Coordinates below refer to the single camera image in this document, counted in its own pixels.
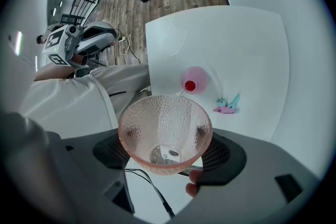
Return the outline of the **person's right hand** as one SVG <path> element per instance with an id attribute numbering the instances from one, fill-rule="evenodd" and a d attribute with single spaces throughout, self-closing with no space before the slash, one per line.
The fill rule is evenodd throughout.
<path id="1" fill-rule="evenodd" d="M 194 198 L 197 195 L 198 187 L 197 187 L 197 180 L 202 175 L 202 170 L 192 170 L 189 173 L 190 183 L 186 184 L 185 191 L 188 195 Z"/>

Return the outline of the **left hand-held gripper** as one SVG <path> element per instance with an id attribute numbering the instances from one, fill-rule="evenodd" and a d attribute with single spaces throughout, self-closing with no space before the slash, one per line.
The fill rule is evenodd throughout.
<path id="1" fill-rule="evenodd" d="M 114 44 L 116 30 L 108 23 L 96 21 L 83 28 L 84 36 L 94 36 L 86 40 L 79 40 L 81 27 L 68 24 L 49 34 L 43 48 L 43 54 L 55 65 L 88 68 L 88 56 L 84 56 L 82 63 L 72 60 L 74 54 L 93 55 L 103 52 Z"/>

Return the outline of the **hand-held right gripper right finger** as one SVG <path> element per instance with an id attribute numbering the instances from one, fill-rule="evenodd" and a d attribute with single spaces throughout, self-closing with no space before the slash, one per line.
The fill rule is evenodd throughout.
<path id="1" fill-rule="evenodd" d="M 215 129 L 198 193 L 172 223 L 285 223 L 318 183 L 279 146 Z"/>

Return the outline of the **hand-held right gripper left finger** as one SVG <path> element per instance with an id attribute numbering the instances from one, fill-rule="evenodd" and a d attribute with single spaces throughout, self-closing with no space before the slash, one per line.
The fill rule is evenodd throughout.
<path id="1" fill-rule="evenodd" d="M 117 129 L 62 142 L 98 193 L 125 211 L 135 213 L 124 171 L 130 156 L 120 143 Z"/>

